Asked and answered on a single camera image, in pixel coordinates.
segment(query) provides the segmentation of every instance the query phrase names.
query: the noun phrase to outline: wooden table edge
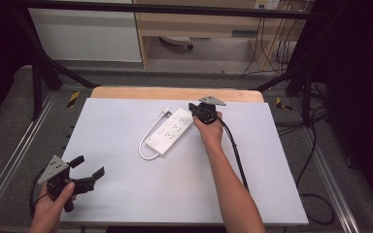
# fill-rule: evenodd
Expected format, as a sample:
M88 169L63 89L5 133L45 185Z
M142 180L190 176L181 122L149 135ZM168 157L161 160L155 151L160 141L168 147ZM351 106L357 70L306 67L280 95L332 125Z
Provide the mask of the wooden table edge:
M208 95L222 101L264 103L259 91L228 88L98 86L93 89L90 98L197 100Z

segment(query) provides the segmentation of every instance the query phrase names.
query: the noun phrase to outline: forearm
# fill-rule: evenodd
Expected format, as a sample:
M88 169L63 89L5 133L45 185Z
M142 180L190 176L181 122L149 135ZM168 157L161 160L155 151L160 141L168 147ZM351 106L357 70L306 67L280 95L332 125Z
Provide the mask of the forearm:
M206 152L228 233L264 232L256 204L232 170L222 147L218 144L206 146Z

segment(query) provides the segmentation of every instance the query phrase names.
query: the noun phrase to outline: person's left hand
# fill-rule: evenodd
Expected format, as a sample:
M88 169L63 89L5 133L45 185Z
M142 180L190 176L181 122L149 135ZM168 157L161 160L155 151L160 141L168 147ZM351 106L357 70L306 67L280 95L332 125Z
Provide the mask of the person's left hand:
M68 183L58 198L55 201L52 201L49 196L46 195L48 193L48 188L47 183L44 183L39 196L46 196L36 204L35 215L29 232L56 232L63 206L72 196L74 188L74 183Z

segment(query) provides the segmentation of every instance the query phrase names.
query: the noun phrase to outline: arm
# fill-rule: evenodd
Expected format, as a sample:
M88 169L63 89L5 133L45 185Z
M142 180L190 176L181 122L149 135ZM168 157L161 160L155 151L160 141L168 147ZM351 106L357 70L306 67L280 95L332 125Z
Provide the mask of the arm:
M201 134L202 143L210 160L226 230L229 233L265 232L253 198L232 170L223 152L221 123L217 120L206 125L197 117L194 117L193 123Z
M72 196L75 184L68 183L62 190L58 198L52 201L48 195L47 183L44 183L41 189L41 196L44 196L36 204L35 215L29 233L51 233L56 232L59 223L60 214L66 201Z

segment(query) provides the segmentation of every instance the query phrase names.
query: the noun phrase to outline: black clamp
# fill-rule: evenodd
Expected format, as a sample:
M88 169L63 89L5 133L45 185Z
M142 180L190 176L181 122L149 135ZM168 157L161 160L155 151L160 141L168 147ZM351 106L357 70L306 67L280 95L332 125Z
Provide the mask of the black clamp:
M39 179L38 183L48 181L48 193L50 194L50 198L52 200L55 200L60 195L64 187L70 182L73 182L75 184L74 192L72 195L78 195L92 191L94 189L96 181L105 175L104 167L96 171L94 174L92 174L91 177L88 178L71 179L69 177L71 168L77 167L84 161L85 159L83 155L78 156L69 163L62 161L59 157L54 155L41 179ZM64 210L68 213L74 210L72 197L69 198L69 200L66 202Z
M217 120L216 105L226 105L214 96L203 97L199 101L201 103L198 106L189 103L188 108L192 112L192 115L198 117L204 124L212 124Z

